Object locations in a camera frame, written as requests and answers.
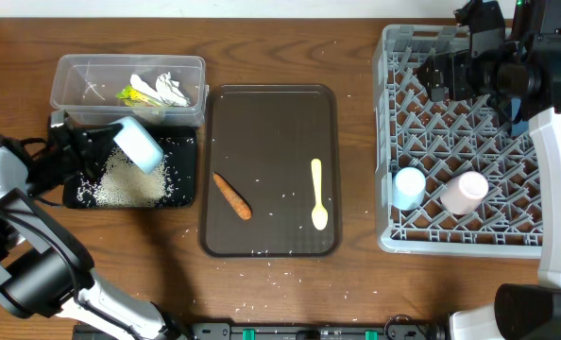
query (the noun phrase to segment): baking tray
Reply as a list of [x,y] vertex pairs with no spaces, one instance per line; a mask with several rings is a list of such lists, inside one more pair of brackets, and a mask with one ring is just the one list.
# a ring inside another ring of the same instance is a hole
[[[148,133],[157,141],[165,155],[166,164],[169,166],[170,183],[174,191],[170,197],[160,199],[155,208],[185,207],[189,206],[195,198],[196,183],[196,132],[191,127],[147,127]],[[83,199],[78,199],[77,193],[81,186],[82,174],[76,175],[66,181],[62,193],[62,204],[71,209],[115,209],[139,208],[152,209],[152,207],[100,207],[95,198],[87,193]],[[99,183],[100,178],[92,183]]]
[[[341,239],[335,97],[323,85],[225,85],[210,96],[199,243],[214,257],[313,257]],[[329,222],[317,230],[312,159]],[[213,182],[251,207],[243,221]]]

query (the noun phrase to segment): carrot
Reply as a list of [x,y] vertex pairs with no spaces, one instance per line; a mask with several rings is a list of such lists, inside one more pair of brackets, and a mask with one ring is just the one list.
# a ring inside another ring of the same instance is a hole
[[213,181],[215,181],[215,184],[220,189],[222,195],[224,195],[228,203],[230,203],[236,214],[245,221],[249,220],[251,218],[251,209],[245,201],[236,194],[229,184],[218,174],[213,173]]

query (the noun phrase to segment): dish rack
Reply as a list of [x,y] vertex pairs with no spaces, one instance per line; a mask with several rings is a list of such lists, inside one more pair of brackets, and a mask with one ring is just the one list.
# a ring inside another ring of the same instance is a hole
[[[539,258],[540,182],[530,137],[510,137],[487,96],[433,103],[414,76],[429,55],[468,44],[462,27],[383,30],[373,57],[378,244],[397,253]],[[423,203],[412,211],[392,206],[393,174],[406,166],[421,170],[427,183]],[[453,215],[439,197],[445,183],[469,170],[486,177],[488,195],[475,212]]]

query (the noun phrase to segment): yellow spoon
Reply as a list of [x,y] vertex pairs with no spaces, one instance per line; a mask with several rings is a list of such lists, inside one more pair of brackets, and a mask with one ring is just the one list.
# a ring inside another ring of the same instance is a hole
[[312,222],[318,230],[327,227],[329,215],[327,210],[322,206],[322,164],[319,159],[312,160],[312,182],[314,183],[314,197],[316,205],[312,209]]

